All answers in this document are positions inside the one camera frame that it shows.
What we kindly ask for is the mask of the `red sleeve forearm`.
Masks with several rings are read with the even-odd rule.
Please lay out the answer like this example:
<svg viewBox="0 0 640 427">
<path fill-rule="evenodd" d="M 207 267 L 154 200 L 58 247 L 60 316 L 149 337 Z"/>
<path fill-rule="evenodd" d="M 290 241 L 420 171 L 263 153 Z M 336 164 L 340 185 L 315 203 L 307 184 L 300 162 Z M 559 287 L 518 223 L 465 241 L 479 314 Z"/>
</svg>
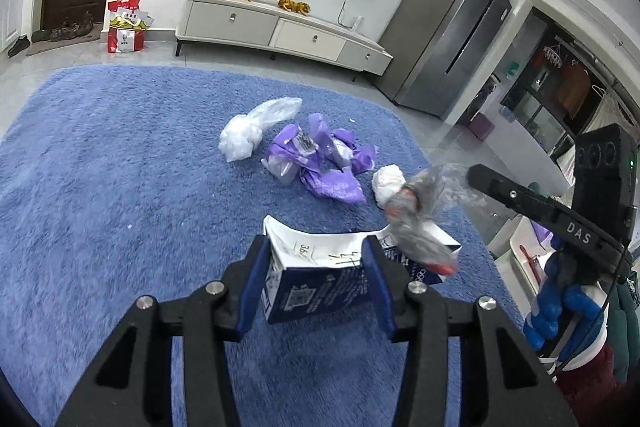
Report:
<svg viewBox="0 0 640 427">
<path fill-rule="evenodd" d="M 579 426 L 630 426 L 639 405 L 639 369 L 624 383 L 614 377 L 614 351 L 604 345 L 588 364 L 562 372 L 556 385 Z"/>
</svg>

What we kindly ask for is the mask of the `right blue white gloved hand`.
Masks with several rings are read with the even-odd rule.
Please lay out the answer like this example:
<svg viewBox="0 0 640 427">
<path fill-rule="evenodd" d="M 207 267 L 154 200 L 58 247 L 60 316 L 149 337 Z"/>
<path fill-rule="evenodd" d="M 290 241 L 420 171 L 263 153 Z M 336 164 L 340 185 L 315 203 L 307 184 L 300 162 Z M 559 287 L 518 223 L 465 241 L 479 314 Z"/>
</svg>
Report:
<svg viewBox="0 0 640 427">
<path fill-rule="evenodd" d="M 577 324 L 555 358 L 555 364 L 564 365 L 563 371 L 569 372 L 591 363 L 605 346 L 608 339 L 608 307 L 603 306 L 606 292 L 599 283 L 561 288 L 558 278 L 563 239 L 553 236 L 551 246 L 554 254 L 544 265 L 546 278 L 525 319 L 523 334 L 529 347 L 542 355 L 548 341 L 555 341 L 564 334 L 560 326 L 562 313 L 570 314 Z"/>
</svg>

